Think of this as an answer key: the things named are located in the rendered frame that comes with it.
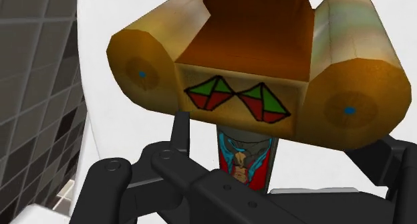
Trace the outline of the golden painted totem figure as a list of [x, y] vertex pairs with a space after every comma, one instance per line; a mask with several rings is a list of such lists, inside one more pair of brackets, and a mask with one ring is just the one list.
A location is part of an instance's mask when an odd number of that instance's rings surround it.
[[133, 103], [216, 124], [221, 169], [260, 192], [279, 139], [354, 150], [412, 101], [371, 0], [167, 0], [106, 54]]

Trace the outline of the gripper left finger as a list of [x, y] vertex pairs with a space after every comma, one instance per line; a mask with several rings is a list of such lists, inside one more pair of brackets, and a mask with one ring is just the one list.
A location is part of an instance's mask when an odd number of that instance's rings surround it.
[[167, 224], [209, 224], [193, 184], [207, 170], [190, 159], [190, 114], [177, 112], [169, 141], [146, 146], [131, 164], [105, 158], [88, 170], [69, 224], [136, 224], [158, 213]]

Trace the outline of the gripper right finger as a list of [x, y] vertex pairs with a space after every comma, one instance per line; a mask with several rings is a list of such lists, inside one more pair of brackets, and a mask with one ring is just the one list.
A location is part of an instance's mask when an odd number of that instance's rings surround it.
[[392, 224], [417, 224], [417, 144], [387, 135], [345, 154], [375, 186], [388, 187]]

